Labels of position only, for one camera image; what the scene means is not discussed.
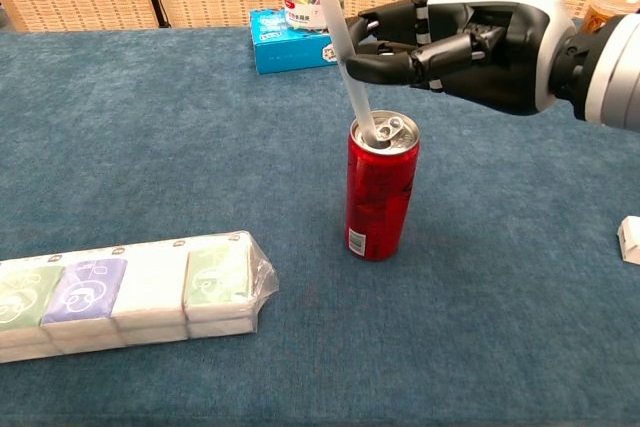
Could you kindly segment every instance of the red can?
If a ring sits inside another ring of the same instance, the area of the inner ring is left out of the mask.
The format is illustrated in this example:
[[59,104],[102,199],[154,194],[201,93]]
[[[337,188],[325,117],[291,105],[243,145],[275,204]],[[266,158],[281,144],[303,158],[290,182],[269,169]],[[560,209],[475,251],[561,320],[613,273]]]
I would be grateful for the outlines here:
[[368,146],[355,121],[349,135],[345,240],[366,260],[395,253],[409,207],[420,150],[420,130],[397,112],[372,112],[385,147]]

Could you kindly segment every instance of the jar lid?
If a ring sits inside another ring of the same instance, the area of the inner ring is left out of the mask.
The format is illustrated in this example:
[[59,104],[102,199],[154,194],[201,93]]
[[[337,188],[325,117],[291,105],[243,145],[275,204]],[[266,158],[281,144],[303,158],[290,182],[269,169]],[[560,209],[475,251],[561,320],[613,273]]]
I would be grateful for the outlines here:
[[591,0],[593,7],[612,15],[633,14],[640,9],[640,0]]

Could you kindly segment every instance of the orange container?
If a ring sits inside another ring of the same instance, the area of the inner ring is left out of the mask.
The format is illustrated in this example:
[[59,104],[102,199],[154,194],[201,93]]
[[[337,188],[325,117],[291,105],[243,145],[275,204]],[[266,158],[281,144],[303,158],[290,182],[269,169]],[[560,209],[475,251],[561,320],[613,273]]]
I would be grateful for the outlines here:
[[640,0],[589,0],[582,32],[594,32],[614,15],[633,14],[640,10]]

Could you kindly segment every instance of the plastic wrap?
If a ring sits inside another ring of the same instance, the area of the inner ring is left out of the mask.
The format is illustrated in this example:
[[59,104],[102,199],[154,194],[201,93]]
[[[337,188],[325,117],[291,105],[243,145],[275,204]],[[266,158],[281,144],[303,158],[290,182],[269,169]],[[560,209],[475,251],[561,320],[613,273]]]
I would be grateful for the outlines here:
[[0,262],[0,362],[255,333],[278,277],[249,232]]

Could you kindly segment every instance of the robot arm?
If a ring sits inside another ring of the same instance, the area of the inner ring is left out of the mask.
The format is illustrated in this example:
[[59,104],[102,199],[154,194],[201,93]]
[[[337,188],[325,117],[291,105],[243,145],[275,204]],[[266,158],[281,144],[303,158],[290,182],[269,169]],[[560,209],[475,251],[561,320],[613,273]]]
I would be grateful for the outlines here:
[[402,0],[348,25],[357,55],[347,71],[363,82],[445,92],[513,115],[562,98],[578,119],[640,132],[640,15],[583,34],[562,0]]

